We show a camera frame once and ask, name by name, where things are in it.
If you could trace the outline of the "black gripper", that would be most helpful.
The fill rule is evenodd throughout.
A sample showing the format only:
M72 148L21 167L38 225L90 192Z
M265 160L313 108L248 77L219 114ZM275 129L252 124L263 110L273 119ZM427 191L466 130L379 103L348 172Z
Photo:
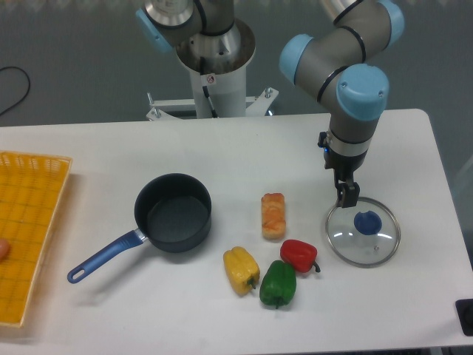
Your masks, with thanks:
M325 169L334 171L336 205L342 208L355 207L360 187L355 182L354 172L361 167L367 155L367 141L348 143L333 132L321 132L318 146L324 150Z

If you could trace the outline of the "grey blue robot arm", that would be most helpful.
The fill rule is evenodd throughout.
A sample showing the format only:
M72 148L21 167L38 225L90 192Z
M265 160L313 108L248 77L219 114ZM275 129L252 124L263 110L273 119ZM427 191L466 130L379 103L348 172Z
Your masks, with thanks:
M404 15L391 1L324 1L323 7L333 31L319 40L294 36L281 52L279 69L330 113L319 146L334 174L337 204L348 208L358 202L353 175L389 95L388 78L367 59L401 37ZM256 42L232 1L145 1L136 18L152 46L175 52L188 70L199 117L248 113L245 74Z

